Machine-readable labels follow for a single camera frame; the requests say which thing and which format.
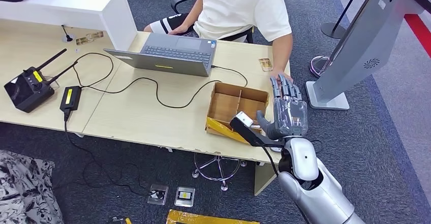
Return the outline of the person's right hand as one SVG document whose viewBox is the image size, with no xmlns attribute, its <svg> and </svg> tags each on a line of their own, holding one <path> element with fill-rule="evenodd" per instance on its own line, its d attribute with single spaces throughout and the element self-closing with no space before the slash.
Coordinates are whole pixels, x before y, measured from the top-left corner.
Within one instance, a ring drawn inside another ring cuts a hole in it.
<svg viewBox="0 0 431 224">
<path fill-rule="evenodd" d="M 172 31 L 168 32 L 169 35 L 183 35 L 188 33 L 188 27 L 186 25 L 180 25 Z"/>
</svg>

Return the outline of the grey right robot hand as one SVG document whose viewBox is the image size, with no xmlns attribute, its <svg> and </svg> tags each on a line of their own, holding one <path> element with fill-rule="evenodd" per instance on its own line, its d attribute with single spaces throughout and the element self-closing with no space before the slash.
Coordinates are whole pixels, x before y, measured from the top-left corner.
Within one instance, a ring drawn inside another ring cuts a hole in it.
<svg viewBox="0 0 431 224">
<path fill-rule="evenodd" d="M 273 89 L 273 122 L 256 112 L 257 122 L 266 136 L 278 140 L 291 136 L 304 136 L 308 130 L 307 104 L 302 100 L 301 92 L 283 74 L 270 78 Z"/>
</svg>

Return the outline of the person's left hand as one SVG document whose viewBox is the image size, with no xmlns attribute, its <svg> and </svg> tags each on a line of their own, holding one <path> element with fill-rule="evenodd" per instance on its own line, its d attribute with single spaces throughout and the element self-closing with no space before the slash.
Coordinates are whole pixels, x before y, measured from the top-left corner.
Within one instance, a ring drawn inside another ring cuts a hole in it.
<svg viewBox="0 0 431 224">
<path fill-rule="evenodd" d="M 276 81 L 277 81 L 277 83 L 278 84 L 280 84 L 281 83 L 281 80 L 280 80 L 280 78 L 279 78 L 279 75 L 283 75 L 286 79 L 288 79 L 290 82 L 292 82 L 293 83 L 293 79 L 292 79 L 292 77 L 290 76 L 290 75 L 288 75 L 288 74 L 286 74 L 285 72 L 284 72 L 284 70 L 280 70 L 280 69 L 273 69 L 271 72 L 270 72 L 270 77 L 271 78 L 274 78 Z"/>
</svg>

